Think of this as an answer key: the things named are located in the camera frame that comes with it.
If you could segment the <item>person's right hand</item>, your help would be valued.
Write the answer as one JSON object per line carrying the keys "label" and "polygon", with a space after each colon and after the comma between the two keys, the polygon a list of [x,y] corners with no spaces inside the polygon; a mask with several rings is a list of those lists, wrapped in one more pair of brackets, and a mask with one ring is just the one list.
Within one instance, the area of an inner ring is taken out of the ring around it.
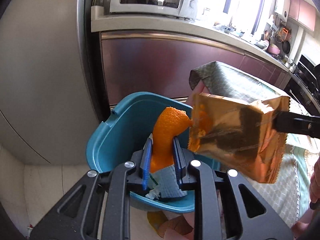
{"label": "person's right hand", "polygon": [[310,180],[310,199],[312,203],[316,203],[320,199],[320,159],[318,159],[314,165],[314,171]]}

